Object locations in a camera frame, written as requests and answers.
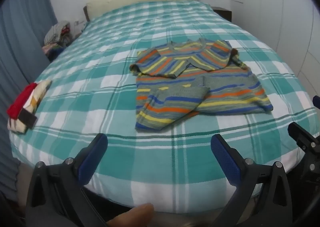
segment blue curtain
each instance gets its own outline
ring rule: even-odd
[[[41,47],[57,23],[50,0],[5,0],[0,6],[0,191],[16,200],[19,161],[12,157],[6,110],[49,65]]]

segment plaid bedsheet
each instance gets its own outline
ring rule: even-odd
[[[274,110],[197,115],[161,132],[137,132],[136,77],[129,71],[137,51],[199,37],[237,48]],[[220,133],[244,158],[269,165],[279,160],[286,170],[302,158],[288,124],[296,121],[319,134],[315,108],[287,64],[197,1],[138,3],[105,13],[37,81],[45,79],[52,85],[36,112],[36,126],[25,135],[10,133],[13,155],[32,166],[61,163],[105,133],[108,150],[87,188],[127,206],[152,202],[157,211],[173,213],[223,207],[235,188],[211,153],[213,134]]]

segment folded clothing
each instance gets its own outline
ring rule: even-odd
[[[26,125],[24,123],[22,123],[18,119],[19,113],[20,113],[21,109],[23,108],[23,106],[25,106],[24,108],[28,112],[34,113],[36,111],[36,109],[38,108],[38,105],[41,102],[41,100],[43,99],[44,95],[46,94],[47,89],[49,88],[50,84],[51,84],[50,80],[44,80],[44,81],[41,81],[40,83],[36,84],[36,87],[33,89],[33,92],[32,91],[30,92],[30,94],[32,94],[32,96],[30,97],[30,94],[28,95],[27,99],[24,101],[24,103],[22,104],[20,109],[18,109],[18,106],[16,105],[16,101],[17,100],[15,101],[15,103],[13,104],[14,105],[13,108],[12,109],[9,108],[8,110],[10,110],[9,113],[13,114],[14,117],[16,115],[17,119],[9,117],[8,124],[7,124],[7,127],[8,127],[9,130],[12,130],[12,131],[15,131],[15,132],[20,132],[20,133],[25,133],[26,132],[26,129],[27,129]],[[24,89],[24,91],[22,92],[23,93],[23,99],[25,99],[25,97],[27,96],[25,90],[26,89]]]
[[[9,118],[14,120],[18,119],[20,111],[22,110],[24,104],[36,87],[37,84],[33,82],[24,88],[24,90],[19,94],[14,103],[7,109]]]
[[[136,129],[160,130],[199,112],[215,115],[269,112],[268,96],[229,42],[200,38],[138,53]]]

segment striped knit shirt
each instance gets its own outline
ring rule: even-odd
[[[136,129],[160,130],[207,113],[270,112],[273,106],[251,69],[229,42],[200,38],[138,52]]]

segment screw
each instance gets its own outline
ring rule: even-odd
[[[65,162],[67,165],[72,164],[73,158],[67,158],[64,162]]]
[[[279,168],[281,168],[281,167],[282,167],[282,163],[279,162],[279,161],[277,161],[277,162],[276,162],[276,166],[279,167]]]
[[[244,161],[245,161],[245,163],[247,165],[252,165],[253,164],[253,160],[251,158],[246,158]]]
[[[36,167],[41,167],[43,165],[44,165],[44,163],[42,161],[39,161],[38,163],[36,163]]]

